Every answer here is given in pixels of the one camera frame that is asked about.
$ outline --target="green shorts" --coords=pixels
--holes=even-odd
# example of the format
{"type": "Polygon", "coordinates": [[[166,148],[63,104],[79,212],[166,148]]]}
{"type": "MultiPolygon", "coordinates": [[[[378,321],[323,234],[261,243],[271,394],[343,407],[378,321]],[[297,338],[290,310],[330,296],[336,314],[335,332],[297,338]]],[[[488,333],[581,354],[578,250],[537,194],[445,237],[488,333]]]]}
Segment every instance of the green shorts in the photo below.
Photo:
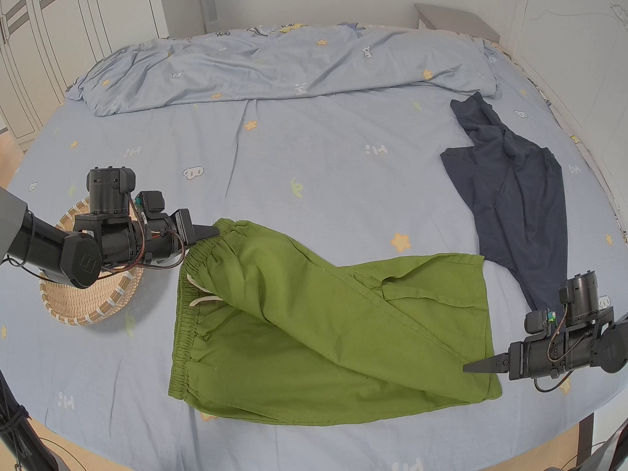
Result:
{"type": "Polygon", "coordinates": [[[221,219],[188,252],[169,395],[218,417],[356,424],[479,403],[496,375],[483,257],[336,267],[294,239],[221,219]]]}

